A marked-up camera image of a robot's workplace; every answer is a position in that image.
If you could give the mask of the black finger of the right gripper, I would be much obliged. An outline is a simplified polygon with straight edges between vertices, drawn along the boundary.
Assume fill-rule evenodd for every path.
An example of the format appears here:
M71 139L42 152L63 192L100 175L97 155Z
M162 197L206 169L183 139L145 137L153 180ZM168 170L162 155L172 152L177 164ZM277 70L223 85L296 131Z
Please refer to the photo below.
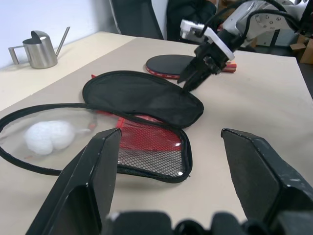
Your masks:
M191 85L201 84L201 60L199 58L194 57L180 73L177 83L182 82L189 82Z
M182 88L183 92L191 92L200 86L209 76L211 70L194 70L185 69L181 73L181 81L185 82Z

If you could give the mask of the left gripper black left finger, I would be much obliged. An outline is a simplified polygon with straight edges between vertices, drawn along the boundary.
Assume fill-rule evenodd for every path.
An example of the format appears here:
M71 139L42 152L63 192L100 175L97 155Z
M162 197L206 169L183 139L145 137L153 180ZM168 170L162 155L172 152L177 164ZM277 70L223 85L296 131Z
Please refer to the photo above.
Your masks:
M120 129L97 133L62 170L28 235L99 235L111 209Z

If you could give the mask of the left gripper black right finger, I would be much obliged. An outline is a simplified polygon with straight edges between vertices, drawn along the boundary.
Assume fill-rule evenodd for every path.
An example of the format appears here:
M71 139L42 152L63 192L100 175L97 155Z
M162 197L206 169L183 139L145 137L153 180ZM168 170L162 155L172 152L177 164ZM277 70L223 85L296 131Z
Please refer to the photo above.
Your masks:
M232 183L247 219L272 223L283 211L311 211L313 188L262 137L223 129Z

